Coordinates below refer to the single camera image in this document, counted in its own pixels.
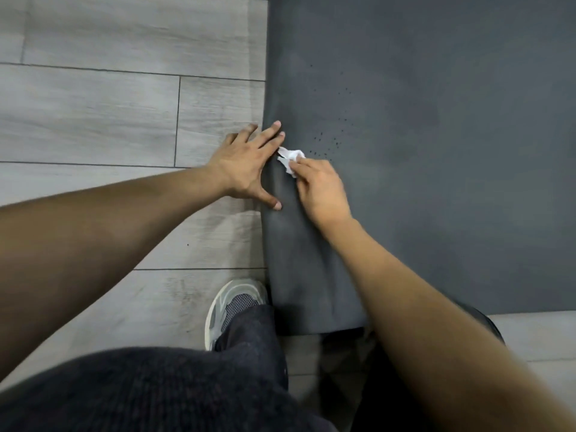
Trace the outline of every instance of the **dark jeans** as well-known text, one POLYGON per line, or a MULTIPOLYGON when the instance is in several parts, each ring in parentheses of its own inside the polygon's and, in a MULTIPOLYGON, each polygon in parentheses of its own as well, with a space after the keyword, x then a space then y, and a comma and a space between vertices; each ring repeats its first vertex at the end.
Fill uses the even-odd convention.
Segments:
MULTIPOLYGON (((457 305, 502 340, 487 316, 471 306, 457 305)), ((256 375, 288 389, 286 358, 276 336, 272 306, 254 306, 236 315, 216 342, 215 349, 222 355, 230 355, 231 361, 256 375)), ((374 428, 381 424, 383 415, 387 423, 401 425, 403 430, 436 430, 381 346, 376 347, 373 358, 352 432, 374 428)))

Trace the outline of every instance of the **wooden floor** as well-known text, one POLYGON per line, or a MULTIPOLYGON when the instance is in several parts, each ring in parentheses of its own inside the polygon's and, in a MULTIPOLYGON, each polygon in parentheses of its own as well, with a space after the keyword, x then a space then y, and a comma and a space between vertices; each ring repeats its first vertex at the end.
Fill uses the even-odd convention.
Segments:
MULTIPOLYGON (((0 204, 204 164, 262 119, 266 21, 267 0, 0 0, 0 204)), ((261 238, 252 202, 205 208, 0 387, 112 347, 202 348, 216 291, 265 279, 261 238)), ((576 312, 495 322, 576 409, 576 312)), ((346 409, 322 411, 346 429, 369 343, 282 342, 291 392, 315 409, 338 393, 346 409)))

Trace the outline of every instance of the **crumpled paper towel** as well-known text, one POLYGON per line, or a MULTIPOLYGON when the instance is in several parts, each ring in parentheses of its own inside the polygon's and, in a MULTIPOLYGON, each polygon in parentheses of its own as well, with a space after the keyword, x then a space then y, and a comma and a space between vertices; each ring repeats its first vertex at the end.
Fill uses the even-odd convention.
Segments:
POLYGON ((278 147, 278 160, 286 167, 286 173, 290 174, 292 177, 296 178, 296 175, 290 169, 290 161, 295 161, 298 158, 305 158, 306 156, 302 150, 288 150, 284 147, 278 147))

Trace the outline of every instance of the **gray sneaker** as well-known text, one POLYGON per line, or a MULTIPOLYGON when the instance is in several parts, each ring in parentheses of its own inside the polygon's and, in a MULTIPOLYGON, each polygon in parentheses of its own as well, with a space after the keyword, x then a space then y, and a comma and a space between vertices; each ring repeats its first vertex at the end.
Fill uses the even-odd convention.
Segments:
POLYGON ((268 293, 264 285, 254 279, 231 280, 218 292, 206 317, 204 345, 213 350, 216 340, 226 330, 232 318, 255 305, 267 305, 268 293))

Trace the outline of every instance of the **gray yoga mat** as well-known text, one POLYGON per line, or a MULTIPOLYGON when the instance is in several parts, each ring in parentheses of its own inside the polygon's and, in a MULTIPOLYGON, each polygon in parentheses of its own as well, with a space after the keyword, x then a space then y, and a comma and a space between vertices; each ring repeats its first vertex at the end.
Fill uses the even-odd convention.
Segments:
MULTIPOLYGON (((329 159, 352 213, 487 314, 576 309, 576 0, 270 0, 264 124, 329 159)), ((365 315, 276 160, 263 212, 284 331, 365 315)))

